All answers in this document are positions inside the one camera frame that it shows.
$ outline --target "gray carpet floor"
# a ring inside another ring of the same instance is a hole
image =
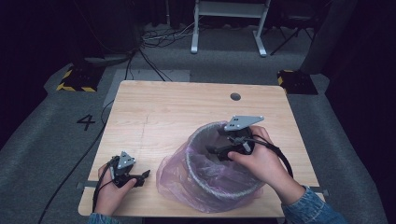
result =
[[[299,68],[309,49],[309,39],[302,33],[274,56],[262,58],[251,33],[253,28],[205,30],[200,34],[197,54],[190,54],[190,36],[165,48],[143,51],[161,70],[188,71],[190,82],[277,85],[278,70]],[[276,29],[262,37],[268,51],[282,40]],[[66,64],[50,77],[45,85],[48,97],[0,151],[0,223],[37,223],[51,195],[101,131],[101,119],[106,120],[111,110],[104,110],[106,98],[113,92],[110,89],[115,75],[125,72],[126,63],[106,69],[98,92],[56,91],[69,66]],[[131,69],[151,68],[136,54]],[[327,202],[350,223],[387,223],[375,183],[324,95],[329,80],[323,75],[311,77],[319,95],[288,95],[288,99],[319,184],[330,192]],[[85,125],[77,121],[87,115],[92,115],[95,123],[84,131]],[[56,194],[42,223],[88,220],[78,213],[81,191],[76,185],[87,179],[99,141]],[[120,220],[142,222],[140,217]]]

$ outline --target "white metal stand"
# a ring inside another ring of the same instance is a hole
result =
[[[244,18],[261,18],[259,30],[253,31],[257,48],[262,57],[267,55],[264,45],[262,44],[261,34],[267,17],[268,8],[271,0],[266,0],[265,4],[247,4],[247,3],[227,3],[227,2],[206,2],[195,1],[194,11],[194,33],[192,34],[191,53],[198,52],[198,22],[199,16],[222,16],[222,17],[244,17]]]

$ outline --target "black number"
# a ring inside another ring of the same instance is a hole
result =
[[[84,118],[79,119],[79,120],[77,121],[77,123],[83,123],[83,124],[85,124],[85,129],[84,129],[84,131],[87,131],[87,130],[88,130],[88,127],[90,126],[90,124],[95,123],[95,121],[91,121],[91,120],[92,120],[92,115],[87,115],[87,116],[85,116]]]

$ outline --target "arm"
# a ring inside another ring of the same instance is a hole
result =
[[[98,175],[105,171],[105,166],[102,166]],[[111,182],[110,171],[106,170],[106,174],[102,180],[101,189],[99,191],[98,200],[96,203],[95,211],[90,215],[89,224],[117,224],[116,219],[111,218],[113,213],[119,207],[122,199],[128,191],[134,187],[136,179],[131,179],[122,188],[118,188]]]
[[[272,144],[268,132],[258,126],[250,127],[253,134],[265,138]],[[302,187],[283,167],[278,156],[265,146],[256,144],[251,155],[230,152],[229,158],[246,166],[251,173],[273,188],[282,202],[285,217],[295,223],[346,223],[312,190]]]

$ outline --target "hand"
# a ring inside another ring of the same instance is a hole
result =
[[[273,144],[263,127],[251,126],[250,129],[253,134]],[[256,143],[250,155],[231,151],[228,157],[247,167],[257,178],[271,186],[283,204],[295,203],[305,193],[305,189],[288,174],[275,152],[263,145]]]
[[[103,165],[99,169],[98,171],[99,177],[102,175],[102,172],[105,170],[105,167],[106,166]],[[110,170],[107,169],[106,174],[103,177],[101,187],[110,181],[111,181]],[[99,191],[99,196],[94,212],[111,217],[119,207],[122,199],[125,197],[128,191],[134,187],[135,183],[136,183],[136,179],[131,179],[120,189],[113,183],[109,183],[104,187],[102,187]]]

